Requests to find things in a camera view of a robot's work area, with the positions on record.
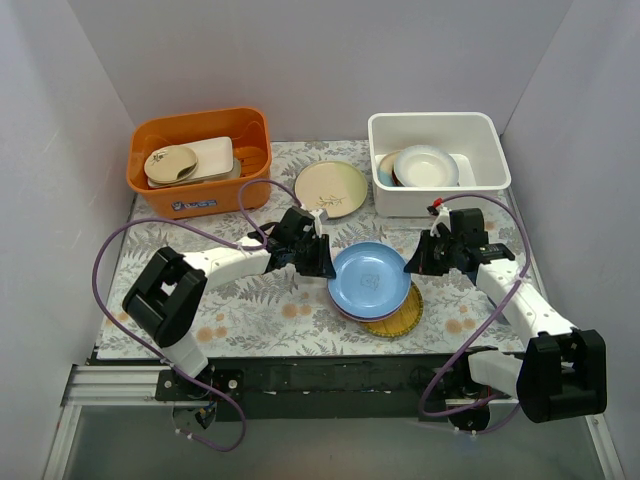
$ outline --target cable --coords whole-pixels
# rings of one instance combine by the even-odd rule
[[[165,356],[162,354],[162,352],[160,352],[157,348],[155,348],[153,345],[151,345],[149,342],[147,342],[146,340],[144,340],[143,338],[139,337],[138,335],[136,335],[135,333],[133,333],[131,330],[129,330],[127,327],[125,327],[122,323],[120,323],[116,317],[109,311],[109,309],[107,308],[107,305],[105,304],[105,302],[102,300],[102,298],[100,297],[100,292],[98,291],[98,271],[100,268],[100,262],[102,261],[102,257],[104,256],[105,251],[107,250],[107,248],[109,247],[109,245],[111,244],[111,242],[113,241],[114,238],[116,238],[120,233],[124,232],[125,230],[127,230],[129,227],[133,227],[134,225],[139,225],[141,223],[149,223],[149,222],[159,222],[159,223],[167,223],[169,225],[176,225],[178,227],[182,227],[186,230],[189,230],[190,232],[196,233],[198,235],[201,235],[209,240],[213,240],[214,242],[220,243],[226,247],[229,248],[234,248],[236,250],[240,250],[240,249],[244,249],[245,251],[255,251],[255,250],[261,250],[264,249],[267,245],[267,235],[260,229],[260,227],[251,219],[251,217],[249,216],[247,210],[244,208],[244,205],[242,204],[242,194],[244,193],[244,190],[249,186],[249,185],[253,185],[255,183],[270,183],[272,185],[276,185],[277,187],[280,187],[282,190],[284,190],[285,192],[287,192],[289,195],[291,195],[291,197],[294,199],[294,201],[298,204],[300,204],[300,201],[298,200],[298,198],[296,197],[295,193],[287,186],[282,185],[281,183],[278,183],[274,180],[270,180],[270,179],[256,179],[256,180],[251,180],[247,183],[245,183],[240,190],[238,191],[238,205],[240,206],[240,212],[242,213],[242,215],[244,215],[244,217],[247,219],[247,221],[249,222],[249,224],[256,229],[256,231],[258,231],[260,233],[260,235],[262,236],[262,244],[259,246],[252,246],[252,247],[242,247],[236,243],[232,243],[229,242],[227,240],[224,240],[220,237],[217,237],[216,235],[211,235],[210,233],[204,232],[198,228],[192,227],[190,225],[187,225],[185,223],[182,222],[178,222],[176,220],[169,220],[167,218],[142,218],[139,220],[132,220],[130,222],[125,223],[123,226],[121,226],[120,228],[118,228],[117,230],[115,230],[111,235],[109,235],[107,237],[107,239],[104,241],[104,243],[102,244],[102,246],[100,247],[100,250],[98,250],[98,254],[96,255],[96,259],[93,263],[93,270],[91,272],[91,290],[93,291],[93,297],[96,300],[96,303],[98,304],[98,307],[100,307],[100,310],[102,310],[102,313],[104,313],[106,315],[106,317],[111,321],[111,323],[113,323],[120,331],[122,331],[125,335],[127,335],[128,337],[132,338],[133,340],[135,340],[136,342],[138,342],[140,345],[142,345],[143,347],[147,348],[149,351],[151,351],[152,353],[154,353],[155,355],[157,355],[158,357],[160,357],[160,361],[163,363],[167,363],[174,372],[176,372],[178,375],[180,375],[182,378],[184,378],[185,380],[188,380],[189,382],[193,383],[194,385],[197,385],[198,387],[211,392],[212,394],[222,398],[223,400],[225,400],[227,403],[229,403],[237,412],[238,415],[240,416],[240,421],[242,422],[242,431],[240,433],[240,436],[238,437],[238,439],[230,446],[222,446],[222,445],[218,445],[204,437],[201,437],[199,435],[195,435],[192,432],[189,432],[188,430],[185,429],[178,429],[180,430],[180,433],[183,433],[184,435],[187,436],[187,438],[189,439],[193,439],[196,440],[197,442],[200,442],[214,450],[217,450],[219,452],[230,452],[231,450],[234,450],[236,447],[238,447],[238,445],[240,445],[240,443],[242,442],[242,440],[244,439],[244,436],[247,432],[247,418],[244,415],[244,412],[242,411],[242,408],[240,407],[240,405],[238,405],[238,403],[232,399],[229,395],[227,395],[224,392],[221,392],[220,390],[210,386],[210,385],[206,385],[205,383],[202,383],[200,380],[196,380],[195,378],[187,375],[184,371],[182,371],[179,367],[177,367],[176,365],[172,364],[169,362],[169,360],[167,358],[165,358]]]
[[[504,209],[511,216],[511,218],[515,222],[516,226],[518,227],[518,231],[520,232],[520,236],[522,237],[522,243],[524,245],[524,253],[525,253],[525,263],[524,263],[524,266],[522,267],[522,270],[520,270],[520,272],[518,273],[518,277],[519,278],[514,282],[513,287],[511,287],[511,290],[509,290],[509,292],[504,297],[502,302],[500,302],[500,304],[491,313],[491,315],[489,315],[489,318],[487,318],[487,320],[485,320],[485,322],[482,325],[480,325],[480,327],[473,333],[473,335],[471,335],[462,344],[462,346],[451,356],[451,358],[449,358],[449,360],[447,360],[447,362],[443,365],[443,367],[440,370],[438,370],[438,372],[435,374],[435,376],[431,379],[431,381],[427,385],[427,388],[422,393],[422,396],[420,397],[420,402],[418,403],[418,412],[420,414],[422,414],[422,415],[427,416],[427,417],[448,417],[449,415],[455,415],[456,413],[461,413],[461,412],[464,412],[466,410],[470,410],[472,408],[482,407],[482,406],[488,404],[490,401],[495,400],[496,398],[500,397],[497,394],[489,395],[487,398],[483,398],[482,400],[478,400],[478,401],[476,401],[474,403],[471,403],[469,405],[464,405],[464,406],[461,406],[461,407],[452,408],[450,410],[444,410],[442,412],[427,412],[425,410],[425,408],[424,408],[424,405],[425,405],[427,399],[429,398],[429,395],[431,395],[431,393],[433,392],[433,390],[437,386],[438,382],[440,382],[442,377],[444,377],[445,373],[453,366],[453,364],[456,361],[458,361],[458,359],[464,354],[464,352],[467,350],[467,348],[469,348],[469,346],[473,342],[475,342],[478,339],[478,337],[480,337],[480,335],[482,335],[484,333],[484,331],[489,327],[489,325],[491,325],[491,323],[493,323],[493,321],[496,318],[498,318],[498,316],[500,316],[500,314],[502,314],[502,311],[507,306],[507,304],[511,301],[513,296],[516,294],[518,288],[522,284],[522,282],[523,282],[523,280],[524,280],[524,278],[525,278],[525,276],[527,274],[527,271],[531,267],[531,245],[529,243],[529,239],[527,238],[526,232],[524,230],[524,225],[518,219],[518,217],[515,215],[515,213],[513,213],[513,211],[507,205],[505,205],[504,203],[500,202],[499,200],[496,200],[493,197],[489,197],[487,195],[482,195],[480,193],[460,193],[460,194],[457,194],[457,195],[452,195],[450,197],[447,197],[447,198],[445,198],[443,200],[437,200],[434,203],[434,206],[437,206],[437,205],[439,205],[441,203],[449,202],[451,200],[455,200],[457,198],[463,198],[463,197],[475,197],[475,198],[481,198],[483,200],[487,200],[488,202],[491,202],[491,203],[493,203],[495,205],[498,205],[499,207]],[[499,428],[503,427],[504,425],[506,425],[515,416],[515,414],[518,412],[519,408],[520,408],[520,406],[517,405],[516,408],[514,408],[514,410],[509,415],[507,415],[501,422],[499,422],[498,424],[494,425],[491,428],[483,430],[482,433],[491,433],[491,432],[494,432],[494,431],[498,430]]]

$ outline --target white bowl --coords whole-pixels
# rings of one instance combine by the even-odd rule
[[[454,187],[458,165],[451,155],[431,145],[415,145],[398,154],[393,172],[405,187]]]

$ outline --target wall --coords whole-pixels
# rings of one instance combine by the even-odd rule
[[[272,138],[366,138],[377,112],[502,132],[571,0],[69,0],[137,124],[249,104]]]
[[[640,4],[575,0],[503,137],[556,307],[607,341],[606,413],[640,478]]]
[[[17,480],[42,475],[101,323],[90,269],[131,205],[132,123],[64,0],[0,1],[0,58],[0,478]]]

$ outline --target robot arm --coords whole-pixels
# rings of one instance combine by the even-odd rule
[[[244,251],[219,247],[184,255],[170,247],[158,250],[122,302],[122,307],[160,347],[166,358],[191,377],[207,366],[207,357],[190,332],[205,288],[248,275],[271,272],[292,263],[304,276],[335,278],[329,236],[318,234],[322,212],[292,207],[271,230],[266,249]],[[253,232],[238,243],[259,246]]]
[[[405,271],[441,276],[457,268],[494,305],[502,302],[518,275],[515,256],[505,245],[489,243],[479,209],[455,210],[443,219],[422,232]],[[579,330],[528,283],[520,285],[503,314],[527,345],[524,358],[495,349],[470,352],[473,382],[518,398],[536,423],[604,411],[605,344],[595,330]]]

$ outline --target gray floor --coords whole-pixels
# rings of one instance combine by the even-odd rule
[[[189,416],[176,419],[184,425]],[[214,424],[212,439],[238,424]],[[66,479],[600,479],[584,419],[542,425],[519,414],[471,439],[412,420],[264,420],[221,454],[176,436],[167,407],[85,407]]]

